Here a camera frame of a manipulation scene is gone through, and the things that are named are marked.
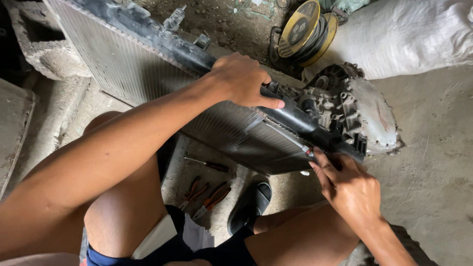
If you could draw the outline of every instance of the screwdriver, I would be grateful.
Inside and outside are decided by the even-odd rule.
[[[281,130],[275,128],[274,126],[270,125],[269,123],[266,123],[266,125],[272,129],[274,129],[277,133],[281,134],[283,137],[285,137],[286,139],[290,140],[292,143],[296,144],[299,148],[301,148],[301,150],[303,152],[306,153],[307,157],[309,157],[313,162],[315,162],[317,165],[319,164],[317,162],[317,159],[315,158],[315,155],[314,155],[314,152],[312,151],[311,148],[305,146],[305,145],[302,145],[300,144],[299,142],[293,140],[291,137],[287,136],[285,133],[283,133]],[[337,169],[337,170],[341,170],[342,169],[342,165],[337,162],[337,161],[333,161],[333,160],[330,160],[330,162],[332,163],[332,165]]]
[[[211,162],[211,161],[203,162],[203,161],[192,159],[192,158],[189,158],[189,157],[186,157],[186,156],[183,156],[183,157],[184,157],[184,159],[193,160],[193,161],[196,161],[196,162],[199,162],[199,163],[203,163],[205,166],[210,167],[212,169],[215,169],[219,172],[228,173],[230,171],[230,168],[226,165],[223,165],[223,164],[219,164],[219,163]]]

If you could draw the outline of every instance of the black shorts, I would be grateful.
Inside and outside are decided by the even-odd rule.
[[[177,207],[166,205],[177,231],[171,240],[153,251],[143,259],[113,258],[96,252],[90,245],[87,250],[88,266],[144,266],[163,265],[171,261],[191,261],[205,259],[212,266],[255,266],[245,245],[245,238],[254,235],[246,227],[240,229],[227,241],[215,248],[204,248],[196,252],[186,245],[183,240],[184,213]]]

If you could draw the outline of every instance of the dirt floor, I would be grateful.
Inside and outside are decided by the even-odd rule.
[[[233,52],[249,55],[268,65],[269,36],[273,26],[284,25],[290,11],[278,7],[274,0],[260,6],[251,0],[139,0],[160,22],[184,5],[185,18],[180,28],[194,35],[204,33],[213,43]]]

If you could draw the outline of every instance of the red-handled screwdriver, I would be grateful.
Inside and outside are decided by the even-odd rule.
[[[196,162],[199,162],[199,163],[203,163],[205,166],[207,166],[209,168],[212,168],[212,169],[215,169],[219,172],[228,173],[230,171],[230,168],[226,165],[223,165],[223,164],[219,164],[219,163],[211,162],[211,161],[203,162],[203,161],[192,159],[192,158],[189,158],[189,157],[186,157],[186,156],[183,156],[183,157],[184,157],[184,159],[189,159],[189,160],[193,160],[193,161],[196,161]]]

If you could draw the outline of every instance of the wire cutter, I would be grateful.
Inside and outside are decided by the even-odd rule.
[[[213,206],[215,206],[217,203],[221,202],[227,196],[227,194],[230,192],[230,190],[232,190],[232,188],[228,187],[227,189],[223,189],[223,186],[226,185],[226,184],[227,184],[226,182],[223,182],[222,184],[220,184],[218,187],[216,187],[212,191],[212,193],[209,195],[209,197],[204,200],[204,205],[202,205],[202,207],[192,217],[193,221],[195,221],[195,220],[201,218],[202,216],[204,216],[204,214],[207,211],[211,211],[213,209]]]
[[[207,189],[209,189],[210,183],[207,182],[205,183],[203,188],[201,188],[197,192],[195,191],[200,179],[200,176],[196,176],[192,181],[189,191],[187,191],[184,195],[184,202],[181,204],[181,206],[179,206],[179,209],[181,209],[181,211],[183,211],[189,203],[194,202],[195,198],[202,195],[205,191],[207,191]]]

